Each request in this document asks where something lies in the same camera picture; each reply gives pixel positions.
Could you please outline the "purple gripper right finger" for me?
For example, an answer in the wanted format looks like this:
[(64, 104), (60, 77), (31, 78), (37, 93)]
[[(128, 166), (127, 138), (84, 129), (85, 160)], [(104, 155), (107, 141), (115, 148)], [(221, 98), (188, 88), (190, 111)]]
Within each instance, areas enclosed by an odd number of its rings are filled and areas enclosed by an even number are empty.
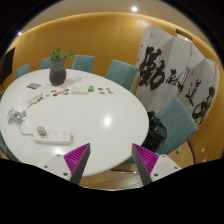
[(132, 144), (132, 157), (138, 168), (143, 185), (150, 184), (181, 170), (181, 167), (167, 155), (157, 155), (137, 144)]

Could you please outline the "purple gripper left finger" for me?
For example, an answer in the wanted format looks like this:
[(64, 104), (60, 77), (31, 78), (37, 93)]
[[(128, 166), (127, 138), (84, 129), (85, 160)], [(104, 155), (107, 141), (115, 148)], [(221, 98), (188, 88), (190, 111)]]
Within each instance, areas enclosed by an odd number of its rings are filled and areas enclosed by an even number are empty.
[(90, 144), (87, 143), (65, 155), (56, 154), (41, 168), (74, 184), (79, 184), (90, 153)]

